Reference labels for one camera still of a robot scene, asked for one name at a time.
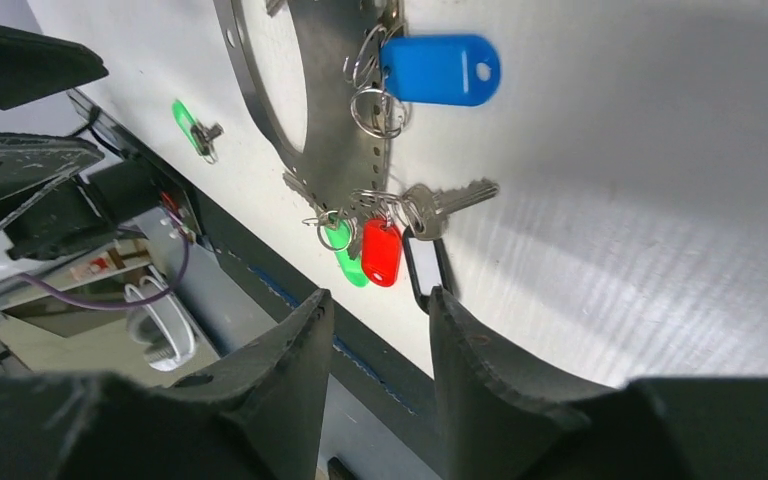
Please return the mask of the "red tag key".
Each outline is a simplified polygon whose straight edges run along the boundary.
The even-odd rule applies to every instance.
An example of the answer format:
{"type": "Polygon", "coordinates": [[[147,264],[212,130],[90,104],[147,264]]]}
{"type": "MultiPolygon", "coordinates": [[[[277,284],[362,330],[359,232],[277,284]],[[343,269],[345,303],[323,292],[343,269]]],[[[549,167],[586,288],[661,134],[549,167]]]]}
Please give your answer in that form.
{"type": "Polygon", "coordinates": [[[402,259],[399,229],[383,218],[372,218],[363,227],[361,268],[380,287],[395,284],[402,259]]]}

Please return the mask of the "large green tag key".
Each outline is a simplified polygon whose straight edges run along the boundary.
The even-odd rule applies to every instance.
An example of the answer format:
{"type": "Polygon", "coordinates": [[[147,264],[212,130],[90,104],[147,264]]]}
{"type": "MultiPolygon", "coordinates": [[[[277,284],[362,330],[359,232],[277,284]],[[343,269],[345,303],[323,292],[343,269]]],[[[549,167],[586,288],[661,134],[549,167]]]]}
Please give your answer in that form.
{"type": "Polygon", "coordinates": [[[367,286],[369,279],[361,268],[361,236],[356,221],[342,209],[328,209],[319,204],[306,189],[306,185],[292,172],[285,171],[282,179],[284,184],[304,199],[313,210],[313,215],[303,219],[302,224],[316,228],[318,241],[335,255],[340,270],[350,284],[358,288],[367,286]]]}

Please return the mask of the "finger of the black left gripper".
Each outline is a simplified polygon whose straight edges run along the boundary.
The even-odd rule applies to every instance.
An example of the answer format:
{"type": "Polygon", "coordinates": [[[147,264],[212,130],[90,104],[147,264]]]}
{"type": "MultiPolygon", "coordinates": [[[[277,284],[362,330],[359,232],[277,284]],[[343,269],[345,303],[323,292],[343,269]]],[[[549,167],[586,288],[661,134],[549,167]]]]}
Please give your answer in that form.
{"type": "Polygon", "coordinates": [[[104,78],[88,47],[0,25],[0,110],[10,110],[104,78]]]}
{"type": "Polygon", "coordinates": [[[0,132],[0,232],[103,157],[98,147],[78,137],[0,132]]]}

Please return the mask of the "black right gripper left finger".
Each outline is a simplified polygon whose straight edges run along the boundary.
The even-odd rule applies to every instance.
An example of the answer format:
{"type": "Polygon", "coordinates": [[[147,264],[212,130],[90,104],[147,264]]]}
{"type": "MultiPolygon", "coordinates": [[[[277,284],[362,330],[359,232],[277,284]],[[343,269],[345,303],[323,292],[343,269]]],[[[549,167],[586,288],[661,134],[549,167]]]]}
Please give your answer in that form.
{"type": "Polygon", "coordinates": [[[319,289],[170,387],[111,372],[0,375],[0,479],[311,479],[333,329],[319,289]]]}

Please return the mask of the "black fob key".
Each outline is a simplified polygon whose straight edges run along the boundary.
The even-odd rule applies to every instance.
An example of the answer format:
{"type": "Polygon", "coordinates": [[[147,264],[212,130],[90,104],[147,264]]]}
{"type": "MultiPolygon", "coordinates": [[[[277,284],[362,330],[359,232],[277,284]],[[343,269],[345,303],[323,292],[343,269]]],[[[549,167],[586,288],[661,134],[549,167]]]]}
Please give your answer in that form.
{"type": "Polygon", "coordinates": [[[424,312],[430,309],[430,296],[435,288],[455,291],[443,243],[449,217],[494,198],[499,191],[496,182],[480,179],[460,188],[438,191],[416,184],[402,195],[402,206],[408,214],[403,246],[413,294],[424,312]]]}

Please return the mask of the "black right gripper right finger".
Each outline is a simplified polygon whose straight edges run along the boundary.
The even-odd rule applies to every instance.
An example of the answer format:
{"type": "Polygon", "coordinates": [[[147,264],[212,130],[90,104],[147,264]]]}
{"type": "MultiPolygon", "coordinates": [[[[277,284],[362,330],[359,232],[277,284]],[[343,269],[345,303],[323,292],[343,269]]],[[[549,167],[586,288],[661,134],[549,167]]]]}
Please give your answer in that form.
{"type": "Polygon", "coordinates": [[[768,377],[642,377],[611,388],[565,372],[429,299],[449,479],[768,479],[768,377]]]}

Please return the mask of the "large blue tag keys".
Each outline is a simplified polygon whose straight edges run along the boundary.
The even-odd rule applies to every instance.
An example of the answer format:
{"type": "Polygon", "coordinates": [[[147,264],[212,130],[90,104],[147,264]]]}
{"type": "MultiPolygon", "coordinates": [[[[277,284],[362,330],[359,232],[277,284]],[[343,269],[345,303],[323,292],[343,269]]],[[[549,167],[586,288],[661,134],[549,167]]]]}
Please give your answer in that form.
{"type": "Polygon", "coordinates": [[[344,71],[354,88],[352,120],[382,140],[402,133],[413,105],[477,107],[502,80],[496,48],[475,34],[388,37],[375,31],[344,71]]]}

